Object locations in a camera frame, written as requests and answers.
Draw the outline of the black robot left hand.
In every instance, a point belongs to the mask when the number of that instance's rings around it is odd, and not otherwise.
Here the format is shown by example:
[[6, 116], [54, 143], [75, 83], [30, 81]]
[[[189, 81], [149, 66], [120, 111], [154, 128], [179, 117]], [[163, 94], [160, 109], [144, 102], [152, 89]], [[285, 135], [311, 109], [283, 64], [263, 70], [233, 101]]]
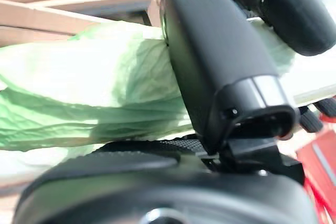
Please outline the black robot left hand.
[[194, 130], [200, 135], [284, 135], [299, 110], [243, 10], [252, 10], [304, 56], [335, 45], [321, 0], [162, 0], [170, 56]]

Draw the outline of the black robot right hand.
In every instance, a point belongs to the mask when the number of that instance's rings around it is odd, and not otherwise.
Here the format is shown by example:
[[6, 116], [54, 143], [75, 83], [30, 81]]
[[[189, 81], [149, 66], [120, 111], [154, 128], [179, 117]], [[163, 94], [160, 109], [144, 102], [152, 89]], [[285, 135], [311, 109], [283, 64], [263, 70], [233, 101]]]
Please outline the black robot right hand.
[[300, 162], [278, 151], [298, 113], [232, 0], [161, 0], [170, 61], [205, 154], [114, 142], [23, 192], [14, 223], [317, 223]]

